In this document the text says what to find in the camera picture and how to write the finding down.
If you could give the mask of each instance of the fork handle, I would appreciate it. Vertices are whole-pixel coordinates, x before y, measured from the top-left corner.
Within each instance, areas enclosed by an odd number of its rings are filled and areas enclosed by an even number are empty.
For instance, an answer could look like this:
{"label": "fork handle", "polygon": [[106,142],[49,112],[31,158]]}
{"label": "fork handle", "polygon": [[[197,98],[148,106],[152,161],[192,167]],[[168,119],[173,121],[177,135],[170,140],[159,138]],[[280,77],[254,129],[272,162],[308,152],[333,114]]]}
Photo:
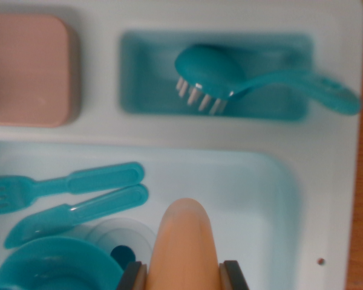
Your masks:
{"label": "fork handle", "polygon": [[36,196],[69,192],[75,195],[99,190],[117,189],[136,185],[144,178],[143,167],[136,162],[98,167],[73,172],[65,178],[34,183]]}

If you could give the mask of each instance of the sink basin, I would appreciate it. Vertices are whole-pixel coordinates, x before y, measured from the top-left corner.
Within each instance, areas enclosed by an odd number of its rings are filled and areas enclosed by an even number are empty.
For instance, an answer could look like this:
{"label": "sink basin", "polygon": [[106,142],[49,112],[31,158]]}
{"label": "sink basin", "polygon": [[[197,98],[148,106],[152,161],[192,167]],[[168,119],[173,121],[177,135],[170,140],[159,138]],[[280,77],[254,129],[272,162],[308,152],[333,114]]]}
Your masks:
{"label": "sink basin", "polygon": [[[148,202],[87,223],[69,236],[84,238],[95,225],[112,218],[135,219],[156,233],[173,201],[194,198],[211,219],[219,261],[238,260],[251,289],[293,289],[302,193],[282,162],[251,152],[0,142],[0,175],[36,180],[132,160],[145,168],[142,183],[149,189]],[[22,217],[96,194],[40,198],[25,210],[0,216],[0,265],[9,254],[2,246],[6,235]]]}

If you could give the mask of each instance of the teal plastic knife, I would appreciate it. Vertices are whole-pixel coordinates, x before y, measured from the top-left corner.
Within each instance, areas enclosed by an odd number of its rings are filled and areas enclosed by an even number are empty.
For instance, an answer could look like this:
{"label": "teal plastic knife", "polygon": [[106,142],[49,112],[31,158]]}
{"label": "teal plastic knife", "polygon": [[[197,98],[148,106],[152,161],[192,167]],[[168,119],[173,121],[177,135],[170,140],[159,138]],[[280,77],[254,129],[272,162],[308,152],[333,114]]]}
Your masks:
{"label": "teal plastic knife", "polygon": [[59,234],[84,222],[138,207],[147,200],[148,191],[139,184],[113,191],[80,204],[58,205],[21,220],[7,236],[4,246],[10,249],[39,237]]}

